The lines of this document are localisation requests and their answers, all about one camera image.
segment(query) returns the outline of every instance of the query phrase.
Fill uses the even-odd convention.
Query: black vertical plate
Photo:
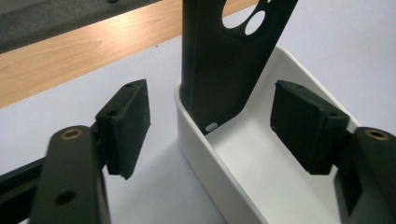
[[[183,0],[180,99],[201,132],[236,116],[245,106],[297,0],[261,0],[238,27],[222,24],[225,0]],[[251,35],[249,20],[264,11]]]

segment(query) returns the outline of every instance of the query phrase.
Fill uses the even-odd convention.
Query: wooden surface
[[[258,0],[230,0],[223,16]],[[0,54],[0,108],[181,35],[181,0],[117,17]]]

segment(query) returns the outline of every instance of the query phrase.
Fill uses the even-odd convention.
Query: white container
[[[230,224],[340,223],[328,176],[310,175],[270,129],[277,80],[292,81],[345,109],[290,54],[276,47],[244,110],[204,136],[175,90],[183,155]],[[359,123],[352,119],[348,129]]]

